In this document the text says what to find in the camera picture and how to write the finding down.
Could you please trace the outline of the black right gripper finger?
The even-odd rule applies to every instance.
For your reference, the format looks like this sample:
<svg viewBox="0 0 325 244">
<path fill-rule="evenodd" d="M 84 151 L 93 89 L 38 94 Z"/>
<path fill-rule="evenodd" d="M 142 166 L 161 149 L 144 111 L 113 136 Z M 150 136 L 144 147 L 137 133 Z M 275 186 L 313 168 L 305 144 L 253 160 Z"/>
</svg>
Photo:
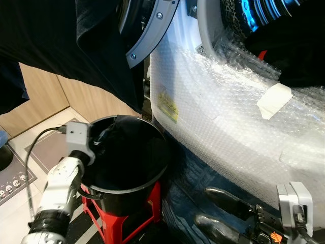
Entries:
<svg viewBox="0 0 325 244">
<path fill-rule="evenodd" d="M 215 243 L 237 244 L 244 241 L 237 230 L 212 216 L 198 214 L 193 220 L 197 227 Z"/>
<path fill-rule="evenodd" d="M 223 211 L 232 214 L 236 217 L 252 217 L 254 216 L 254 208 L 244 200 L 232 195 L 223 189 L 208 187 L 205 188 L 205 195 L 216 206 L 223 209 Z"/>
</svg>

